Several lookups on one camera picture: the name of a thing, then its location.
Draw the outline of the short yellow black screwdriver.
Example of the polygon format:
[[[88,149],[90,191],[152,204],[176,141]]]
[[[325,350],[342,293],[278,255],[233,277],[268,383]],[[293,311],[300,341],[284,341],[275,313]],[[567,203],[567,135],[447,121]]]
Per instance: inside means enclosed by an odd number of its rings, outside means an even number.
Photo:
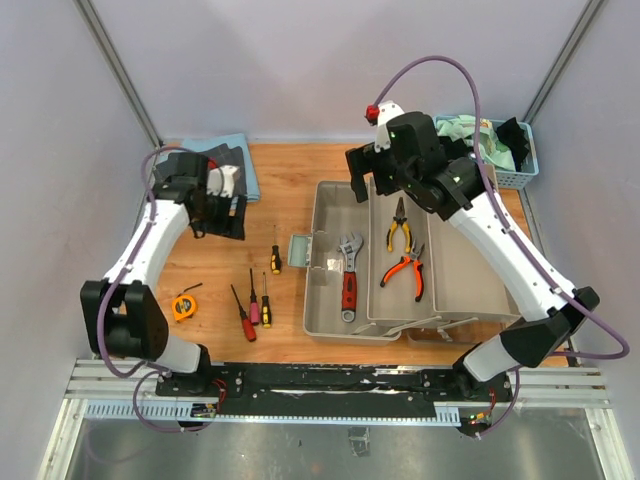
[[[271,247],[270,269],[274,275],[279,275],[282,270],[282,260],[280,256],[280,248],[277,242],[277,228],[273,226],[274,241]]]

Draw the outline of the red handled adjustable wrench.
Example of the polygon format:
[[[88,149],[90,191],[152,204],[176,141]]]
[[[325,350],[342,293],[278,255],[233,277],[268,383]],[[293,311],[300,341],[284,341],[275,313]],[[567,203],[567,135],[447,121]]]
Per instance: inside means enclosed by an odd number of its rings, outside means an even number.
[[[363,237],[360,233],[350,233],[340,237],[339,251],[343,254],[345,261],[341,294],[341,318],[345,323],[353,322],[356,317],[356,259],[362,245]]]

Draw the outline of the pink handled screwdriver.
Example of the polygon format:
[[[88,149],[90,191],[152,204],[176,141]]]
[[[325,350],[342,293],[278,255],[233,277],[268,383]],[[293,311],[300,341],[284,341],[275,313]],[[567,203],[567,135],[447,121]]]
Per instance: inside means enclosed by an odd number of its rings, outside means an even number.
[[[255,291],[255,287],[254,287],[254,280],[253,280],[253,269],[250,268],[249,269],[249,273],[250,273],[250,312],[249,312],[249,318],[250,318],[250,322],[253,326],[257,326],[260,324],[261,321],[261,314],[260,314],[260,307],[258,304],[258,299],[257,299],[257,295],[256,295],[256,291]]]

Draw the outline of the grey plastic tool box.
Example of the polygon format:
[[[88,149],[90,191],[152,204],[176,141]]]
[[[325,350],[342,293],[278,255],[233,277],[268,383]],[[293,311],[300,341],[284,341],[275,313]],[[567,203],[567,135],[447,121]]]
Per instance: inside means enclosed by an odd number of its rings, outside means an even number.
[[[460,232],[406,194],[359,203],[350,185],[316,187],[311,231],[294,235],[288,263],[306,271],[304,332],[316,341],[382,346],[406,337],[413,346],[474,345],[519,316],[499,276]],[[341,318],[340,237],[360,233],[355,320]]]

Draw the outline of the long yellow black screwdriver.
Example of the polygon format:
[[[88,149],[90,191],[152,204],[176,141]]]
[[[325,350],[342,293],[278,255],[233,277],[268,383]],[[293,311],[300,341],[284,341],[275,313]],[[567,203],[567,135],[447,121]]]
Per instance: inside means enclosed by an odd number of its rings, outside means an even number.
[[[261,324],[264,328],[272,327],[272,311],[270,305],[270,297],[267,291],[266,273],[262,274],[263,279],[263,295],[261,297]]]

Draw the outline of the orange tape measure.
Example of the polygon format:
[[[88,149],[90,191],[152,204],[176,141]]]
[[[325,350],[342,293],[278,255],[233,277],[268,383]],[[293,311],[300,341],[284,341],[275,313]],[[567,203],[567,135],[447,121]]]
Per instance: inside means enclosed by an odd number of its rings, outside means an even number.
[[[193,296],[193,291],[202,285],[203,283],[200,282],[189,286],[174,298],[171,304],[171,311],[173,318],[177,323],[182,323],[185,320],[192,318],[197,313],[198,304]]]

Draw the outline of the red handled screwdriver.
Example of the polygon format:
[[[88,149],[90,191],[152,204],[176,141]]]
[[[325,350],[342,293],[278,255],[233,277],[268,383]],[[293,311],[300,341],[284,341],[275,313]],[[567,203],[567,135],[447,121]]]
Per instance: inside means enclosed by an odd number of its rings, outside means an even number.
[[[241,326],[242,326],[242,329],[243,329],[244,336],[245,336],[247,341],[255,342],[257,340],[257,335],[255,333],[253,324],[251,323],[247,312],[243,308],[243,306],[242,306],[242,304],[241,304],[241,302],[240,302],[240,300],[238,298],[238,295],[237,295],[236,290],[235,290],[233,285],[231,285],[231,290],[233,292],[233,295],[234,295],[234,298],[236,300],[236,304],[237,304],[237,307],[238,307]]]

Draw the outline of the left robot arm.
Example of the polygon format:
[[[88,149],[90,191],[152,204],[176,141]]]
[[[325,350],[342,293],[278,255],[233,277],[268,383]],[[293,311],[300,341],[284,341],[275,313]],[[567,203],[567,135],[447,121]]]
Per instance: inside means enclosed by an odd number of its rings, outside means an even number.
[[[155,290],[185,231],[197,239],[243,239],[246,198],[238,192],[239,167],[184,147],[165,151],[174,171],[154,178],[144,158],[143,216],[114,266],[84,283],[80,301],[90,348],[114,376],[130,378],[147,367],[171,393],[205,396],[214,387],[208,349],[171,334]]]

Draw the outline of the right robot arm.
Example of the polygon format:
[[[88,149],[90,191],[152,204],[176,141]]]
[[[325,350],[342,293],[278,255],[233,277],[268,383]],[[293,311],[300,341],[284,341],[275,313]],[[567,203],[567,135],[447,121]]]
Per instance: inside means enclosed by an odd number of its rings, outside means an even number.
[[[575,287],[509,224],[481,158],[448,158],[429,115],[389,104],[369,106],[365,117],[376,128],[374,141],[345,154],[356,201],[367,201],[364,177],[371,174],[380,194],[402,191],[438,215],[483,255],[520,313],[514,324],[454,363],[455,392],[474,400],[496,376],[539,366],[578,330],[599,296],[591,287]]]

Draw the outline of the dark grey checked cloth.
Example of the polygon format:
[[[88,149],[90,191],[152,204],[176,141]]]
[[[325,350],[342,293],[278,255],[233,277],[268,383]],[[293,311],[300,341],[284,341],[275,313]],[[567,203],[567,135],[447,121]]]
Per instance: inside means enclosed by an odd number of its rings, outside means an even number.
[[[210,160],[211,168],[222,165],[238,166],[240,168],[240,179],[236,184],[234,197],[247,194],[245,164],[240,148],[231,150],[226,144],[220,144],[209,150],[202,151],[201,154]],[[156,164],[154,168],[154,179],[156,181],[165,181],[179,174],[178,155],[179,152],[168,153],[164,160]]]

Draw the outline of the light blue folded cloth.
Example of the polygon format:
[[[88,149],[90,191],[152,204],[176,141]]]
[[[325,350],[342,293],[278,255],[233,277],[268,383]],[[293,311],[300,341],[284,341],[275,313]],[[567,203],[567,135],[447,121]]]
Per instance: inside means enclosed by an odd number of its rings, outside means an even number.
[[[261,199],[261,191],[256,170],[250,154],[249,145],[244,134],[236,133],[203,139],[186,138],[181,141],[181,145],[183,147],[197,151],[209,150],[220,144],[226,144],[231,150],[235,148],[240,148],[242,150],[243,160],[245,164],[248,202],[258,202]]]

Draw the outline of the green cloth in basket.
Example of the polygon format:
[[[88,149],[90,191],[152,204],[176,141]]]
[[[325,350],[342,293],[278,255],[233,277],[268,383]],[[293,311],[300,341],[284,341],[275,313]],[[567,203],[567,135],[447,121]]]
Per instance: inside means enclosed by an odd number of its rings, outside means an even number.
[[[473,115],[458,115],[451,118],[439,118],[436,120],[435,126],[438,136],[445,140],[446,146],[455,147],[462,152],[474,153],[475,123],[476,118]],[[516,170],[510,148],[499,140],[490,120],[479,120],[478,149],[482,159],[495,168],[511,172]]]

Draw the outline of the blue plastic basket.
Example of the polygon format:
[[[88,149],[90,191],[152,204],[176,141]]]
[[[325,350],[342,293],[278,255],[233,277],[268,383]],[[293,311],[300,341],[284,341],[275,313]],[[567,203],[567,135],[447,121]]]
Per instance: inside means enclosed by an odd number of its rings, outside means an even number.
[[[434,125],[440,137],[451,147],[460,141],[473,150],[475,117],[473,115],[439,115]],[[479,151],[483,160],[494,167],[501,188],[521,190],[539,173],[531,126],[518,121],[480,119]]]

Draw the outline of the black cloth in basket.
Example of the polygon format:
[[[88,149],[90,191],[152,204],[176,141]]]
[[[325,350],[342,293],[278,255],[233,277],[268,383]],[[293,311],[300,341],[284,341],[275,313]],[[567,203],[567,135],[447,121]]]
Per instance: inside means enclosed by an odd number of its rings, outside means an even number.
[[[529,141],[525,135],[525,131],[520,127],[515,117],[498,124],[492,121],[494,129],[499,140],[508,146],[512,152],[515,168],[514,172],[522,170],[522,165],[528,154],[530,153]]]

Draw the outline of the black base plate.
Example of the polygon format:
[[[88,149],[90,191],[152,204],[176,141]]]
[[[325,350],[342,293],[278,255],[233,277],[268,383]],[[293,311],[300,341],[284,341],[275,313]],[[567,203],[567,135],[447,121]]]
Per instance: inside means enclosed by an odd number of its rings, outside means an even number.
[[[512,399],[506,374],[475,384],[450,367],[344,364],[223,363],[206,375],[174,374],[155,393],[198,403],[223,395],[222,415],[269,420],[427,419],[438,402]]]

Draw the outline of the aluminium frame rail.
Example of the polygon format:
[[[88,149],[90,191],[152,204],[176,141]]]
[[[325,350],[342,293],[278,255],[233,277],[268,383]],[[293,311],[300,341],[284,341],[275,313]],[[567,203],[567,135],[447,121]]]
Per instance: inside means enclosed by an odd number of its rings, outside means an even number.
[[[633,477],[595,368],[525,368],[468,385],[453,369],[409,365],[217,363],[207,375],[139,367],[119,379],[99,360],[76,362],[38,475],[67,475],[82,424],[93,418],[177,431],[208,422],[442,426],[478,439],[529,408],[583,413],[603,475]]]

